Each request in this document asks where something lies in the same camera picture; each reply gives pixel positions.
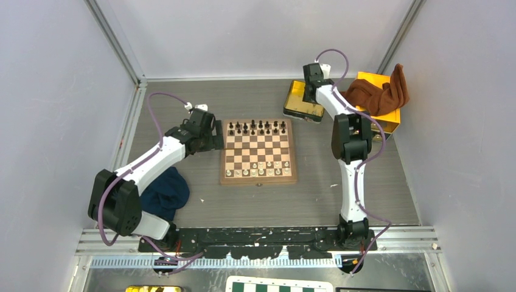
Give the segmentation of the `gold metal tin tray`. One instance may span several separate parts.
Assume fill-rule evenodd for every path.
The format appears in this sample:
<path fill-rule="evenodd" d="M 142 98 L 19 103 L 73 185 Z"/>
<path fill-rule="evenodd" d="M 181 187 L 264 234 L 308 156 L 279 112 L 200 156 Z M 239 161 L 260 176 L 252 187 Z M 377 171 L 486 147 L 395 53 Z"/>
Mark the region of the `gold metal tin tray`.
<path fill-rule="evenodd" d="M 283 107 L 283 115 L 292 119 L 321 123 L 325 112 L 324 107 L 317 103 L 304 101 L 304 89 L 304 82 L 299 80 L 291 82 Z"/>

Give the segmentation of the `wooden chess board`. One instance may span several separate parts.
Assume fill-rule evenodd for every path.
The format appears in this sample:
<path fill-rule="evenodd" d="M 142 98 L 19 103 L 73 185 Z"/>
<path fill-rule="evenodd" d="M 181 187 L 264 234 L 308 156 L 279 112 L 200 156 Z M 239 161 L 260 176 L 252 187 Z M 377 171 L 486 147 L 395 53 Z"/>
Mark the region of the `wooden chess board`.
<path fill-rule="evenodd" d="M 221 152 L 220 182 L 227 186 L 294 184 L 298 181 L 295 159 L 295 143 L 290 119 L 227 119 L 222 122 L 225 146 Z M 282 167 L 275 167 L 280 161 Z M 265 176 L 259 176 L 259 162 L 264 162 Z M 252 163 L 257 164 L 257 176 L 251 176 Z M 290 168 L 290 174 L 284 169 Z M 243 170 L 249 170 L 249 176 L 242 176 Z M 268 176 L 267 170 L 273 169 L 274 175 Z M 276 169 L 282 173 L 276 175 Z"/>

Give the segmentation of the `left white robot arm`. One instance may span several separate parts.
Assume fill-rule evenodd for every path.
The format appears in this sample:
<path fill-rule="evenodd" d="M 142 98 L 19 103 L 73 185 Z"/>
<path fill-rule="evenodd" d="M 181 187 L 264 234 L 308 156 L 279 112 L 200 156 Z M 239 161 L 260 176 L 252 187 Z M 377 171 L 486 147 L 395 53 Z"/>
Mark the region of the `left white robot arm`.
<path fill-rule="evenodd" d="M 94 178 L 88 217 L 100 227 L 121 236 L 152 238 L 163 251 L 178 241 L 170 230 L 171 221 L 142 209 L 142 192 L 174 164 L 197 152 L 221 150 L 223 125 L 214 114 L 199 108 L 190 112 L 182 124 L 166 131 L 161 140 L 144 155 L 115 171 L 101 170 Z"/>

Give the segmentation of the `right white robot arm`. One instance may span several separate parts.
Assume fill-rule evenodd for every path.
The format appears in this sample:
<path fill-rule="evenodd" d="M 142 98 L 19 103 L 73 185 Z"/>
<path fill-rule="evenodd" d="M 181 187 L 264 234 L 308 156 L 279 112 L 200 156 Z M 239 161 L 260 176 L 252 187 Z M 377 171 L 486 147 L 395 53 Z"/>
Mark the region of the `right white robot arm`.
<path fill-rule="evenodd" d="M 306 102 L 321 105 L 333 120 L 331 150 L 338 161 L 343 183 L 343 203 L 339 215 L 336 240 L 347 250 L 354 249 L 368 238 L 368 215 L 363 210 L 364 170 L 361 169 L 372 149 L 371 121 L 358 114 L 325 78 L 323 65 L 310 63 L 302 67 Z"/>

